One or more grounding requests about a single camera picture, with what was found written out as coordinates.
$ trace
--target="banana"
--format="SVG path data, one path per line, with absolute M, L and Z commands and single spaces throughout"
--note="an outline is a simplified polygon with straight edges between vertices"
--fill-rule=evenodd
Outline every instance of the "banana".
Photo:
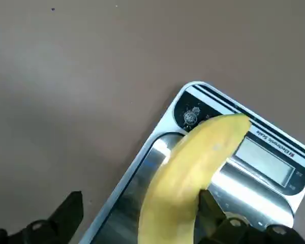
M 138 244 L 193 244 L 199 192 L 209 186 L 250 125 L 243 114 L 217 116 L 197 126 L 175 146 L 147 189 Z

